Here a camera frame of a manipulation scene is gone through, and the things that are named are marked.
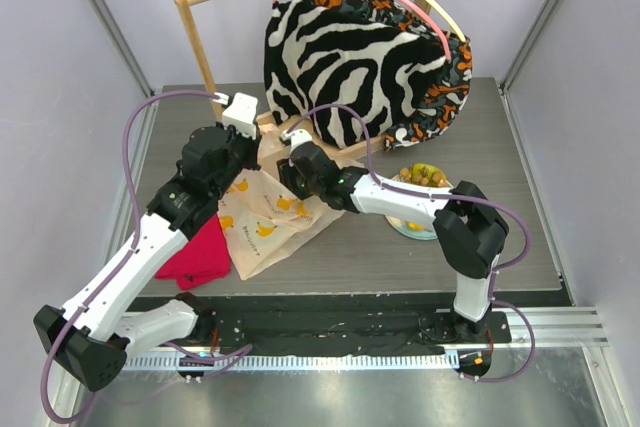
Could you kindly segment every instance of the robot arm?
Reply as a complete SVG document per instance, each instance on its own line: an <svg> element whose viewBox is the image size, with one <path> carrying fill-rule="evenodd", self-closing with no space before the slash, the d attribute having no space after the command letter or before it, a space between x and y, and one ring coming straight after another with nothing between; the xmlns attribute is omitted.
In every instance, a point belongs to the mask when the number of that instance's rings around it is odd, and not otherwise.
<svg viewBox="0 0 640 427"><path fill-rule="evenodd" d="M84 309L56 361L90 391L108 385L129 356L173 339L201 342L213 330L212 310L190 293L181 293L150 312L123 315L160 267L215 215L218 201L236 176L245 168L259 168L256 108L257 99L237 94L221 122L191 134L177 173L147 206L134 254L88 308L83 305L85 299L132 250L133 236L62 309L44 306L36 314L36 330L48 352L73 313Z"/></svg>
<svg viewBox="0 0 640 427"><path fill-rule="evenodd" d="M490 308L491 270L497 264L509 228L491 207L429 198L429 194L447 193L485 198L480 189L469 182L448 189L384 178L381 186L367 169L340 169L304 130L283 134L283 141L290 143L291 152L289 160L278 165L280 178L299 198L317 195L337 210L391 215L434 229L447 262L456 271L456 323L465 324L475 333L484 332L484 319ZM401 193L394 187L422 196Z"/></svg>

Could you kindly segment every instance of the table surface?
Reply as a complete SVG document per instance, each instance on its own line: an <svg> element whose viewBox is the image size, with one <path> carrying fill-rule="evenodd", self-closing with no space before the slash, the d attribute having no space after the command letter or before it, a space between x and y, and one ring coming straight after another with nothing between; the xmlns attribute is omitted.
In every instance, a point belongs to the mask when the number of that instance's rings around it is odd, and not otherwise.
<svg viewBox="0 0 640 427"><path fill-rule="evenodd" d="M488 377L527 348L496 349ZM86 403L86 391L78 405ZM463 425L605 427L582 350L539 349L517 380L461 381L446 370L230 372L186 384L167 371L122 372L76 427Z"/></svg>
<svg viewBox="0 0 640 427"><path fill-rule="evenodd" d="M262 84L228 84L221 92L244 92L266 106ZM214 114L203 98L163 100L153 126L138 188L141 205L175 172L175 161L189 134L211 125ZM376 170L387 177L404 166L426 162L442 168L455 185L477 184L485 195L518 212L528 223L533 244L528 257L499 276L499 290L555 290L558 274L543 233L515 141L495 81L474 79L458 119L440 138L424 144L375 154ZM511 227L503 259L523 245L518 226ZM196 295L307 294L361 292L450 292L455 272L445 262L437 241L409 239L382 216L346 213L291 257L257 276L241 281L235 270L227 277L193 290ZM153 279L142 296L173 296L174 281Z"/></svg>

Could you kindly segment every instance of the purple cable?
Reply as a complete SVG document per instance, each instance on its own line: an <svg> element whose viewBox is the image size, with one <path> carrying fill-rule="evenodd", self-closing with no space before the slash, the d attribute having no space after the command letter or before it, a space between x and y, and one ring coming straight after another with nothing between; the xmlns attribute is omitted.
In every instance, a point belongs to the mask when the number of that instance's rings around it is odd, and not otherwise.
<svg viewBox="0 0 640 427"><path fill-rule="evenodd" d="M49 375L51 373L51 367L55 360L55 356L60 349L60 345L62 344L64 338L71 330L71 327L75 324L78 318L82 315L82 313L89 307L91 302L102 292L102 290L113 280L113 278L118 275L118 273L124 268L127 264L136 247L138 246L138 242L140 241L140 206L136 200L136 188L133 183L133 177L131 175L131 166L129 165L129 138L131 137L131 127L133 126L133 122L136 120L140 112L142 112L145 108L153 104L154 102L162 99L166 99L169 97L179 97L183 95L192 95L196 97L207 97L210 99L218 100L219 97L217 94L213 94L211 92L204 92L201 90L173 90L170 92L163 92L161 94L154 95L152 97L147 98L144 102L138 105L135 110L131 113L129 118L127 119L127 123L124 127L124 134L122 136L122 164L124 167L124 177L127 183L127 191L129 192L129 198L131 199L131 203L133 205L133 220L134 220L134 234L133 241L131 243L131 249L127 251L122 260L118 263L118 265L105 277L105 279L96 287L96 289L91 292L85 301L83 302L84 307L79 307L71 318L64 325L60 333L53 341L51 345L51 349L49 350L49 354L47 355L47 359L44 362L44 368L42 370L42 376L40 377L40 399L42 400L42 407L44 411L47 413L49 418L58 424L70 424L71 422L75 422L80 417L82 417L91 407L92 403L95 401L95 393L91 394L89 401L87 404L76 414L71 417L60 417L51 405L51 401L49 400Z"/></svg>
<svg viewBox="0 0 640 427"><path fill-rule="evenodd" d="M503 300L494 300L493 304L501 307L507 307L513 310L516 314L520 316L520 318L524 322L524 325L527 327L527 330L529 331L529 337L531 337L531 350L529 351L527 360L525 360L524 364L522 364L522 367L520 367L518 370L516 370L512 374L505 375L504 377L493 377L488 379L485 379L484 377L479 377L477 379L478 382L483 382L485 384L499 384L500 382L506 382L507 380L513 380L516 377L520 377L520 375L522 375L524 371L529 368L529 366L531 365L531 362L533 362L533 357L536 354L536 337L533 334L533 327L531 326L531 322L529 322L529 319L527 319L527 316L524 315L524 312L522 312L522 310L520 310L515 305L510 304L509 302L505 302ZM464 374L464 377L469 380L473 380L473 381L476 380L476 378L473 375Z"/></svg>
<svg viewBox="0 0 640 427"><path fill-rule="evenodd" d="M487 199L481 199L481 198L478 198L478 197L471 197L471 196L468 196L468 195L458 195L458 194L429 194L427 192L417 192L417 191L414 191L414 190L403 189L402 187L396 187L395 185L385 184L382 181L382 179L380 179L380 177L378 177L378 174L376 174L376 171L373 168L373 155L372 155L372 149L371 149L371 137L369 135L369 131L367 130L367 126L366 126L366 124L364 122L364 119L362 117L360 117L360 115L355 110L353 110L351 107L347 107L346 105L325 104L325 105L319 105L318 107L314 107L313 109L311 109L308 112L304 113L291 127L289 127L289 130L287 130L287 132L292 132L298 125L300 125L300 123L302 121L304 121L306 118L308 118L312 114L315 116L315 113L318 112L318 111L326 110L326 109L332 109L332 108L337 108L337 109L341 109L341 110L344 110L346 112L349 112L353 116L353 118L356 119L358 121L358 123L360 124L360 126L362 127L362 133L364 134L365 142L367 143L367 167L369 169L369 175L371 176L373 181L376 184L378 184L380 187L389 189L389 190L394 191L394 192L398 192L400 194L413 195L415 197L422 197L422 198L426 198L426 199L457 200L459 202L475 202L476 204L486 205L486 206L489 206L489 207L493 207L494 209L497 209L497 210L499 210L501 212L504 212L509 217L511 217L513 220L515 220L516 223L518 224L518 226L520 226L520 228L522 229L522 233L524 234L524 247L522 248L522 252L520 252L513 259L511 259L511 260L509 260L507 262L504 262L502 264L497 265L491 271L491 274L490 274L491 275L491 279L489 281L489 302L492 302L495 305L501 305L503 307L508 307L510 309L513 309L522 318L522 320L524 321L525 325L527 326L527 330L529 331L529 335L531 336L531 351L529 352L529 356L527 357L527 360L525 361L524 365L519 370L514 372L513 374L507 375L505 377L479 379L479 381L480 382L485 382L485 383L499 383L499 382L504 382L504 381L507 381L507 380L515 379L516 377L520 376L529 367L529 365L533 361L533 357L534 357L535 352L536 352L536 340L535 340L535 336L534 336L534 333L533 333L533 328L531 327L531 323L529 322L529 320L524 315L524 312L522 312L515 305L510 304L508 302L501 301L501 300L495 300L493 298L493 290L495 288L496 274L498 273L498 271L500 269L511 267L512 265L517 264L518 262L520 262L522 259L524 259L527 256L527 254L529 253L529 250L531 249L531 231L529 230L529 227L525 223L524 219L522 217L520 217L520 215L518 215L516 212L511 210L510 208L508 208L508 207L506 207L506 206L504 206L502 204L498 204L496 202L492 202L492 201L487 200ZM465 377L466 378L470 378L472 380L475 380L475 378L473 376L469 376L467 374L465 374Z"/></svg>

